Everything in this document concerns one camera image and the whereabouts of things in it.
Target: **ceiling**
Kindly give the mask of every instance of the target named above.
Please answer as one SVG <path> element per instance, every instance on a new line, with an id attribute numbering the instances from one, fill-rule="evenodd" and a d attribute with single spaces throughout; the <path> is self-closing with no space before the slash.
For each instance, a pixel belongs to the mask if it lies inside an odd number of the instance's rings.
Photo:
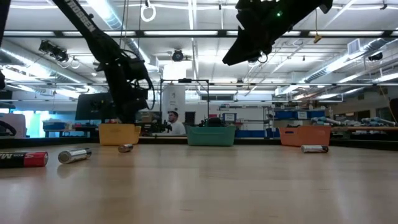
<path id="1" fill-rule="evenodd" d="M 109 0 L 115 8 L 118 17 L 123 17 L 124 0 Z M 236 0 L 158 0 L 150 1 L 155 7 L 156 15 L 150 22 L 144 22 L 140 16 L 140 3 L 145 1 L 129 1 L 128 13 L 124 25 L 127 30 L 236 30 L 238 22 L 234 5 Z M 388 7 L 380 10 L 383 1 L 379 0 L 334 0 L 333 8 L 328 14 L 318 10 L 316 19 L 315 11 L 300 21 L 294 30 L 315 30 L 315 22 L 319 30 L 395 30 L 398 28 L 398 0 L 387 0 Z M 94 22 L 103 30 L 110 30 L 87 1 L 81 0 L 87 13 L 94 15 Z M 150 9 L 144 15 L 150 17 Z M 9 12 L 6 30 L 76 30 L 61 11 L 49 0 L 13 0 Z M 16 44 L 36 55 L 41 40 L 49 40 L 57 46 L 67 49 L 70 55 L 80 62 L 76 69 L 67 69 L 78 77 L 84 77 L 93 82 L 105 81 L 104 75 L 99 73 L 95 77 L 94 57 L 82 38 L 42 38 L 42 37 L 6 37 L 5 40 Z M 273 46 L 273 53 L 269 55 L 267 63 L 251 67 L 247 62 L 233 66 L 222 63 L 222 58 L 232 46 L 235 38 L 194 38 L 197 45 L 198 73 L 197 78 L 209 79 L 213 82 L 235 82 L 243 78 L 245 82 L 297 82 L 294 76 L 305 74 L 314 68 L 321 67 L 332 58 L 347 51 L 347 44 L 354 38 L 324 38 L 317 44 L 313 38 L 281 38 Z M 172 63 L 169 52 L 181 49 L 185 55 L 192 57 L 192 39 L 186 38 L 141 38 L 135 39 L 146 55 L 156 56 L 161 65 Z M 390 59 L 395 57 L 396 48 L 389 47 L 387 55 Z M 48 55 L 49 61 L 55 62 Z M 375 62 L 362 59 L 349 66 L 335 70 L 329 74 L 339 74 L 338 78 L 347 77 L 366 68 L 374 66 Z M 154 72 L 151 77 L 159 79 L 159 73 Z M 192 65 L 188 66 L 187 77 L 193 78 Z M 275 89 L 276 86 L 262 86 L 261 89 Z"/>

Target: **aa battery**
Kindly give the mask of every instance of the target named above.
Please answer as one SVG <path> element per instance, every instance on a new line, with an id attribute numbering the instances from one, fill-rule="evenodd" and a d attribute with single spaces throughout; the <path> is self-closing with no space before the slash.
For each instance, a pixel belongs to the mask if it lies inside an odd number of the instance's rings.
<path id="1" fill-rule="evenodd" d="M 301 146 L 301 151 L 303 153 L 327 153 L 329 151 L 329 147 L 304 145 Z"/>
<path id="2" fill-rule="evenodd" d="M 134 146 L 132 144 L 121 145 L 121 146 L 119 146 L 119 152 L 120 153 L 129 152 L 133 149 L 133 147 Z"/>
<path id="3" fill-rule="evenodd" d="M 74 149 L 60 152 L 58 161 L 62 164 L 69 164 L 72 162 L 82 161 L 91 156 L 91 149 Z"/>
<path id="4" fill-rule="evenodd" d="M 47 152 L 0 153 L 0 168 L 43 167 L 49 160 Z"/>

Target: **man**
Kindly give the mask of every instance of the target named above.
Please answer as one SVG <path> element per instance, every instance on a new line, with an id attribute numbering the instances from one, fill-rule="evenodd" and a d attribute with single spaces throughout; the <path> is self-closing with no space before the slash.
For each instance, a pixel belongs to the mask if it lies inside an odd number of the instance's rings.
<path id="1" fill-rule="evenodd" d="M 175 111 L 169 112 L 169 121 L 173 128 L 172 134 L 185 134 L 184 125 L 178 121 L 178 113 Z"/>

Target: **table surface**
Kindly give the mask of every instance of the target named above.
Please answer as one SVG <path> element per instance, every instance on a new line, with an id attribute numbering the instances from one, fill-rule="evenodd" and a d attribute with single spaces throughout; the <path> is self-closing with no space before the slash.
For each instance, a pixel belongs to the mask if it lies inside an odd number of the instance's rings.
<path id="1" fill-rule="evenodd" d="M 66 149 L 90 147 L 69 165 Z M 398 154 L 331 147 L 98 144 L 48 151 L 46 167 L 0 170 L 0 220 L 64 223 L 397 223 Z"/>

